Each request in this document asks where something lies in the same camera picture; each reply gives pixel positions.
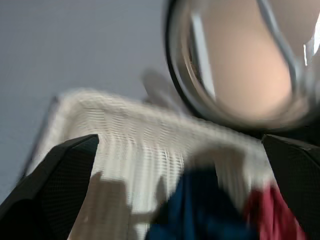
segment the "red cloth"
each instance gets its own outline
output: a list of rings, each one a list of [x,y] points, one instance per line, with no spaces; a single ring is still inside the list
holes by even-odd
[[[304,240],[305,233],[277,187],[253,190],[244,207],[248,223],[255,225],[260,240]]]

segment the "laundry basket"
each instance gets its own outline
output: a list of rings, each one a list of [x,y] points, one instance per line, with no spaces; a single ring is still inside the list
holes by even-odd
[[[274,181],[255,138],[88,89],[58,97],[26,173],[53,146],[88,134],[98,134],[99,145],[70,240],[144,239],[184,168],[215,167],[239,210],[250,189]]]

